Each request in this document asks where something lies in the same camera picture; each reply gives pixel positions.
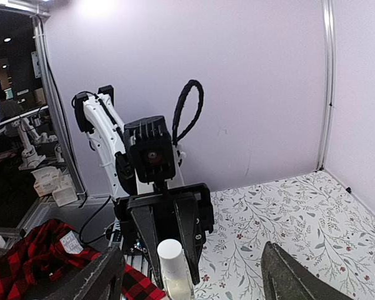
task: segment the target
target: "person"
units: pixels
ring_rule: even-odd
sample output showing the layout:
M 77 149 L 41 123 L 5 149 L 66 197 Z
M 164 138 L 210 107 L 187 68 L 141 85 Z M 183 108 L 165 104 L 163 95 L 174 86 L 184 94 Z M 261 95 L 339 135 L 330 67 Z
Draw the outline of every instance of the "person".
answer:
M 0 122 L 11 119 L 22 113 L 21 107 L 17 102 L 6 99 L 6 92 L 0 89 Z M 9 138 L 18 137 L 18 131 L 16 127 L 11 124 L 6 125 L 6 131 L 4 132 Z

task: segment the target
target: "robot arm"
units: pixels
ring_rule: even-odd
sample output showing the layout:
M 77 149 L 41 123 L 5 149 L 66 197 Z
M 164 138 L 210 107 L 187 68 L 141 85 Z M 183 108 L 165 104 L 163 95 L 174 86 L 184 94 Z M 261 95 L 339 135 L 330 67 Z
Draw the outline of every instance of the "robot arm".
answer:
M 176 116 L 180 117 L 192 86 L 201 87 L 197 81 L 185 86 Z M 174 120 L 174 139 L 163 116 L 124 124 L 114 109 L 113 95 L 111 86 L 100 88 L 97 94 L 81 92 L 74 98 L 74 108 L 79 129 L 86 133 L 106 172 L 121 225 L 122 250 L 124 254 L 140 250 L 152 267 L 158 287 L 163 288 L 157 246 L 165 239 L 177 239 L 184 248 L 192 281 L 198 284 L 199 258 L 206 242 L 205 232 L 213 231 L 214 214 L 204 183 L 184 185 L 176 148 L 181 138 L 176 137 L 179 117 L 177 122 Z M 181 136 L 194 126 L 199 113 Z M 130 196 L 122 197 L 123 190 Z

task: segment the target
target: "ceiling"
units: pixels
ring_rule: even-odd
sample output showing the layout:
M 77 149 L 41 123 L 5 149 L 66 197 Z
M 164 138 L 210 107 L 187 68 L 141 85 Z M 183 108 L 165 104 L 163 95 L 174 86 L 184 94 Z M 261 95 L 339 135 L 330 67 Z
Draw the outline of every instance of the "ceiling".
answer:
M 0 11 L 0 58 L 5 58 L 9 43 L 15 40 L 32 38 L 33 25 L 29 16 L 9 11 Z M 12 41 L 4 42 L 10 37 Z

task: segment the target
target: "black and red checkered cloth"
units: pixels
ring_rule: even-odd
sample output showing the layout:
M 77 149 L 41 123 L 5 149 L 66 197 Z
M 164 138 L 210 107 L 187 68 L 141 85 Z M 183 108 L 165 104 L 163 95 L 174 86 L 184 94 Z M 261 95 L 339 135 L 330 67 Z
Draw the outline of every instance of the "black and red checkered cloth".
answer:
M 35 227 L 1 257 L 0 300 L 21 300 L 31 284 L 47 278 L 55 281 L 63 275 L 65 266 L 83 269 L 100 255 L 87 246 L 80 254 L 68 254 L 60 239 L 69 231 L 74 228 L 51 219 Z M 122 280 L 122 293 L 128 299 L 160 300 L 165 296 L 165 292 L 146 276 L 128 265 Z

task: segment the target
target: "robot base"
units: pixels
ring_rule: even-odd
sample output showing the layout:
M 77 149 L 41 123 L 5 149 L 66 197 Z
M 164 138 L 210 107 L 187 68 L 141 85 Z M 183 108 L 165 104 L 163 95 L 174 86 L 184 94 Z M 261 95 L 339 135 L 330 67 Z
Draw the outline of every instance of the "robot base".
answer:
M 37 166 L 40 165 L 40 163 L 44 161 L 45 159 L 46 159 L 46 155 L 37 155 L 37 154 L 29 158 L 22 158 L 24 162 L 18 167 L 18 169 L 20 171 L 36 169 Z

